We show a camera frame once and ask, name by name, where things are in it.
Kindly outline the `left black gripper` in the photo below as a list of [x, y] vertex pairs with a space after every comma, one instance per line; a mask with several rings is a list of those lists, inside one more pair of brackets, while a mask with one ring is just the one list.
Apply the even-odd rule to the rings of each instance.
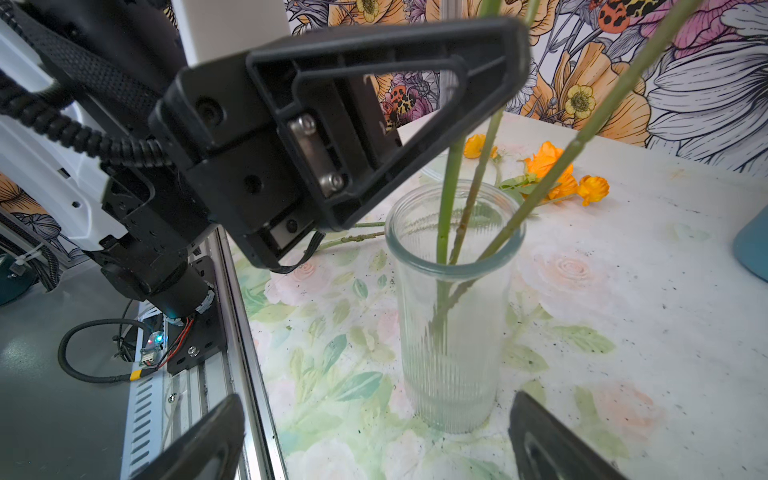
[[175, 262], [214, 225], [280, 270], [349, 227], [522, 87], [509, 17], [329, 29], [181, 70], [125, 141], [103, 210]]

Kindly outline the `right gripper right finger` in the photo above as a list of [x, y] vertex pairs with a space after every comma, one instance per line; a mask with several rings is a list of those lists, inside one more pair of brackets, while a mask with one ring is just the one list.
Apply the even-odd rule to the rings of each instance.
[[520, 479], [625, 479], [525, 391], [515, 394], [508, 435]]

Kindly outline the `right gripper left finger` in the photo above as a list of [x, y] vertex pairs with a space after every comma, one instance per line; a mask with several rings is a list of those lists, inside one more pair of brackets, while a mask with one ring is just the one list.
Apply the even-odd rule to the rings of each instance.
[[240, 396], [230, 394], [135, 479], [234, 479], [245, 439]]

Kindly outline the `cream ranunculus flower stem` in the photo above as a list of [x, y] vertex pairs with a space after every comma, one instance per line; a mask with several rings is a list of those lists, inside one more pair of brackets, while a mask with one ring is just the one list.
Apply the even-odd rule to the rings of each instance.
[[[520, 229], [522, 223], [547, 197], [559, 176], [569, 167], [583, 151], [599, 130], [610, 120], [621, 101], [633, 90], [640, 76], [655, 62], [673, 41], [676, 34], [682, 28], [687, 19], [700, 6], [702, 1], [678, 1], [663, 19], [653, 37], [648, 40], [645, 47], [637, 54], [629, 69], [620, 75], [617, 83], [608, 93], [605, 100], [598, 106], [595, 113], [570, 141], [563, 155], [554, 164], [549, 173], [540, 181], [533, 192], [525, 199], [523, 204], [515, 212], [512, 219], [502, 228], [500, 233], [491, 241], [475, 263], [489, 258], [497, 253], [511, 236]], [[449, 295], [449, 310], [454, 307], [476, 281], [466, 281], [459, 284], [454, 293]]]

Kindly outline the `teal ceramic vase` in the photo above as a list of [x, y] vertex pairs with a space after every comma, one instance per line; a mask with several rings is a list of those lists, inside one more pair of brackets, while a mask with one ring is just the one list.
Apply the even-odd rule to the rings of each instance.
[[768, 279], [768, 207], [765, 206], [736, 235], [732, 250], [737, 261], [763, 281]]

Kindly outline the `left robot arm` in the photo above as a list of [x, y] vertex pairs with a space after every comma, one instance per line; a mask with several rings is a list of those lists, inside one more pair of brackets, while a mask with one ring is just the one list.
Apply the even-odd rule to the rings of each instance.
[[205, 311], [189, 255], [224, 228], [256, 267], [351, 228], [522, 88], [518, 18], [292, 35], [280, 1], [5, 1], [1, 170], [122, 295]]

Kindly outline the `clear glass cylinder vase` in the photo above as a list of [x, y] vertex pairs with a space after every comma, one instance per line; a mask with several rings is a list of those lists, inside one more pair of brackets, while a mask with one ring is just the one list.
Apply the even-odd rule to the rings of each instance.
[[421, 186], [390, 210], [385, 240], [394, 258], [404, 386], [430, 427], [466, 433], [490, 415], [499, 385], [512, 261], [519, 228], [482, 253], [512, 218], [515, 200], [481, 185], [456, 263], [437, 260], [442, 187]]

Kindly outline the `green circuit board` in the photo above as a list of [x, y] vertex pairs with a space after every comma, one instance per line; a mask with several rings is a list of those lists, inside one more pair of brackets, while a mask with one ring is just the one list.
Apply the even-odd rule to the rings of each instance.
[[140, 362], [145, 367], [155, 367], [160, 364], [164, 352], [165, 334], [161, 331], [152, 332], [141, 348]]

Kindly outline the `small orange flower stem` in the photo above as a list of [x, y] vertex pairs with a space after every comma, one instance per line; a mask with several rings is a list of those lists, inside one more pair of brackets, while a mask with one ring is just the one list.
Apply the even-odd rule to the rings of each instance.
[[464, 157], [470, 160], [479, 160], [483, 154], [485, 143], [486, 136], [484, 134], [472, 135], [464, 144]]

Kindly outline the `pink-edged white carnation stem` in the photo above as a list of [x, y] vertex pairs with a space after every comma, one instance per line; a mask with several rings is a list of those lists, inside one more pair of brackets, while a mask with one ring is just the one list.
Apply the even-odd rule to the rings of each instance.
[[[530, 29], [538, 12], [538, 0], [528, 1], [524, 23]], [[501, 1], [483, 1], [480, 5], [477, 17], [490, 17], [500, 15]], [[491, 117], [488, 130], [485, 135], [479, 163], [470, 184], [468, 195], [462, 215], [455, 232], [455, 238], [450, 255], [448, 253], [448, 240], [451, 233], [451, 218], [454, 200], [458, 186], [458, 176], [464, 153], [465, 137], [460, 137], [449, 148], [446, 162], [446, 170], [440, 197], [440, 209], [437, 224], [436, 262], [442, 265], [455, 265], [459, 259], [461, 248], [468, 230], [468, 223], [472, 217], [480, 186], [485, 174], [486, 166], [490, 160], [493, 142], [498, 133], [505, 107], [497, 110]], [[434, 317], [429, 325], [429, 334], [432, 340], [443, 340], [446, 335], [447, 314], [449, 310], [448, 300], [451, 284], [444, 281], [437, 282], [437, 305]]]

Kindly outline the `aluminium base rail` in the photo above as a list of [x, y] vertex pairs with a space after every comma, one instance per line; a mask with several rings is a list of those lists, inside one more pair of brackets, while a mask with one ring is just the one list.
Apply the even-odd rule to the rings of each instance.
[[216, 287], [227, 350], [171, 375], [162, 370], [130, 385], [120, 477], [134, 479], [172, 442], [229, 394], [244, 408], [244, 445], [237, 479], [285, 479], [285, 465], [270, 411], [234, 259], [219, 227], [204, 241]]

